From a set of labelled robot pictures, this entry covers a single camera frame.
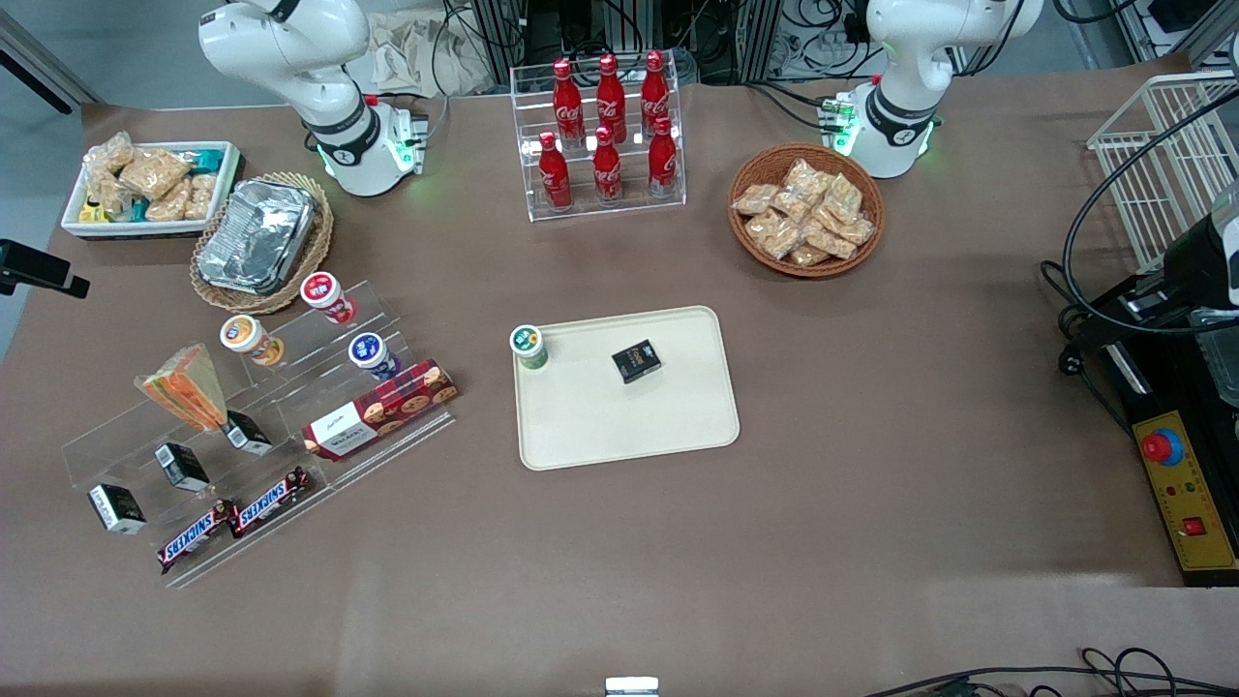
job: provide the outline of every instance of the coca-cola bottle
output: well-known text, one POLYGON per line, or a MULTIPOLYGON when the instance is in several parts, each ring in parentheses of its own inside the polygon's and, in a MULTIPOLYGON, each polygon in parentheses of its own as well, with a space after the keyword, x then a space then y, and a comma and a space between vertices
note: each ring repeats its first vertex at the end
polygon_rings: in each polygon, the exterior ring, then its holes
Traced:
POLYGON ((555 108, 555 123, 559 124, 559 137, 564 150, 585 149, 585 114, 581 113, 581 90, 572 82, 572 63, 559 58, 553 64, 555 71, 555 92, 551 105, 555 108))
POLYGON ((598 121, 611 129, 616 142, 623 142, 628 139, 628 124, 624 123, 623 85, 616 77, 618 67, 615 53, 603 53, 598 58, 598 72, 602 73, 598 80, 598 121))
POLYGON ((646 82, 641 84, 641 132, 646 142, 654 137, 654 120, 667 115, 667 77, 663 52, 646 53, 646 82))
POLYGON ((675 193, 675 141, 672 140, 672 119, 654 119, 654 137, 649 141, 649 193, 669 198, 675 193))
POLYGON ((623 197, 620 152, 616 151, 610 128, 600 125, 593 135, 598 137, 598 149, 593 151, 593 187, 598 189, 598 203, 610 208, 623 197))
POLYGON ((554 132, 543 131, 538 140, 541 141, 543 146, 543 154, 538 157, 543 187, 546 188, 550 209, 561 213, 572 207, 572 184, 567 181, 567 160, 564 158, 563 152, 555 149, 554 132))

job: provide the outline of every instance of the acrylic bottle rack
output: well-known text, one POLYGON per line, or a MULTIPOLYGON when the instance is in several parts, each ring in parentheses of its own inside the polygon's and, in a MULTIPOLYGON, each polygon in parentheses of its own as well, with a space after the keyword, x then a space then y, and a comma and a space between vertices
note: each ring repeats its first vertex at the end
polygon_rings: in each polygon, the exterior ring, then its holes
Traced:
POLYGON ((523 66, 512 68, 512 115, 517 124, 517 154, 520 157, 520 175, 525 183, 525 204, 529 219, 533 222, 572 215, 589 215, 637 208, 657 208, 663 206, 683 206, 686 199, 684 167, 684 129, 680 111, 680 82, 675 69, 675 57, 672 51, 663 52, 667 76, 667 115, 672 119, 672 139, 675 140, 675 191, 669 198, 655 198, 649 192, 649 142, 641 132, 641 84, 646 79, 646 58, 643 54, 620 56, 620 69, 616 74, 624 90, 624 114, 628 137, 616 144, 620 152, 620 167, 623 181, 623 198, 603 207, 598 203, 593 188, 593 150, 597 139, 593 129, 598 126, 597 88, 601 73, 597 58, 572 61, 572 78, 581 90, 581 111, 585 115, 586 147, 584 150, 560 150, 567 160, 567 176, 572 186, 572 207, 555 212, 543 188, 538 158, 541 144, 538 135, 551 131, 559 135, 555 123, 555 109, 551 105, 551 92, 555 76, 550 64, 523 66))
MULTIPOLYGON (((373 286, 363 281, 347 293, 357 307, 347 324, 331 323, 321 312, 310 310, 271 329, 271 336, 285 342, 285 358, 271 369, 227 352, 216 340, 203 340, 221 386, 230 396, 228 409, 254 420, 271 441, 274 448, 265 456, 237 451, 222 433, 198 432, 150 400, 64 446, 69 483, 82 491, 83 506, 89 506, 85 493, 98 484, 123 487, 138 500, 146 526, 134 541, 149 546, 151 560, 135 573, 157 574, 156 552, 216 500, 230 500, 244 508, 299 467, 310 475, 309 489, 252 532, 233 540, 227 530, 216 531, 206 543, 177 561, 165 578, 169 588, 183 588, 455 421, 442 406, 431 406, 395 433, 339 462, 323 461, 305 451, 301 427, 378 385, 369 373, 349 361, 351 337, 374 331, 385 338, 389 352, 399 357, 401 365, 416 363, 404 336, 393 326, 395 314, 373 286), (155 449, 169 442, 193 451, 211 480, 206 489, 191 493, 169 483, 155 461, 155 449)), ((98 534, 110 535, 102 529, 98 534)))

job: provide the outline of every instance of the round wicker basket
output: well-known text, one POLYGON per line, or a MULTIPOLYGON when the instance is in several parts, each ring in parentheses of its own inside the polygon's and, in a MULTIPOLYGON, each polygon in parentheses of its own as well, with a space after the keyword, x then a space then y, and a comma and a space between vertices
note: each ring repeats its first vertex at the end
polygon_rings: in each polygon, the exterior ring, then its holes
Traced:
POLYGON ((869 176, 869 172, 866 172, 856 162, 824 145, 813 145, 809 142, 784 142, 783 145, 776 145, 774 147, 762 150, 750 157, 750 160, 740 167, 740 171, 736 172, 736 178, 731 182, 731 196, 727 198, 727 217, 731 219, 731 230, 736 234, 736 239, 738 239, 745 249, 748 249, 748 253, 752 254, 758 261, 788 275, 800 277, 824 277, 852 269, 860 265, 869 258, 870 254, 873 253, 877 243, 882 239, 882 230, 886 227, 886 206, 882 203, 882 193, 877 189, 877 183, 873 181, 873 177, 869 176), (873 223, 873 235, 869 238, 869 241, 860 246, 856 255, 851 259, 845 260, 831 258, 812 266, 798 266, 788 261, 781 261, 771 258, 757 246, 751 236, 748 236, 748 232, 745 230, 746 218, 731 207, 731 202, 740 198, 745 189, 755 183, 782 184, 783 177, 787 175, 788 170, 792 168, 792 162, 794 162, 797 157, 804 157, 805 162, 809 162, 819 171, 830 173, 841 172, 856 186, 856 188, 860 188, 860 192, 864 194, 865 198, 861 202, 861 212, 864 212, 870 222, 873 223))
POLYGON ((331 246, 331 228, 335 218, 331 213, 331 206, 327 203, 327 193, 315 180, 294 172, 275 172, 255 178, 305 188, 318 202, 318 210, 313 215, 312 227, 301 246, 301 251, 292 264, 294 270, 289 276, 289 281, 274 293, 264 296, 228 287, 216 287, 202 280, 202 276, 198 274, 198 255, 202 254, 202 246, 211 239, 211 235, 219 229, 219 223, 223 220, 224 213, 228 212, 227 203, 211 218, 207 229, 202 232, 198 244, 193 248, 193 259, 190 260, 190 281, 193 284, 193 290, 216 307, 223 307, 238 313, 266 314, 296 300, 301 292, 301 281, 318 269, 318 264, 327 256, 327 249, 331 246))

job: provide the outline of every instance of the small black box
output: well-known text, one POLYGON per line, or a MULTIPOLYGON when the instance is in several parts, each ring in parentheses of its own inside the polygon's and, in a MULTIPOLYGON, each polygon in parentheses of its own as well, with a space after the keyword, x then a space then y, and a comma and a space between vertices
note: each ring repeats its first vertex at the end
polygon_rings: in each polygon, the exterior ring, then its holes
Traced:
POLYGON ((165 443, 155 449, 155 459, 164 468, 167 482, 177 489, 202 491, 211 484, 198 457, 185 446, 165 443))
POLYGON ((620 369, 624 385, 663 368, 663 363, 658 360, 658 354, 654 353, 654 347, 649 344, 648 338, 631 348, 624 348, 623 352, 611 357, 611 360, 620 369))
POLYGON ((219 431, 224 432, 228 443, 232 443, 233 448, 238 451, 265 456, 274 448, 271 441, 263 435, 254 420, 240 412, 228 412, 228 423, 219 427, 219 431))
POLYGON ((134 494, 124 487, 100 484, 90 490, 90 505, 103 524, 103 530, 120 535, 138 535, 146 525, 146 516, 138 508, 134 494))

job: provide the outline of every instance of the red cookie box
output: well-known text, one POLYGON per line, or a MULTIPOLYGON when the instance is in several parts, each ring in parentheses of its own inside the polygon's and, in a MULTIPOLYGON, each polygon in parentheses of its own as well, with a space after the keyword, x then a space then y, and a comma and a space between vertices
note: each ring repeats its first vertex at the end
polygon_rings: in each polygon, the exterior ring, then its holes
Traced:
POLYGON ((332 462, 342 461, 457 394, 452 379, 439 364, 422 361, 302 427, 306 451, 332 462))

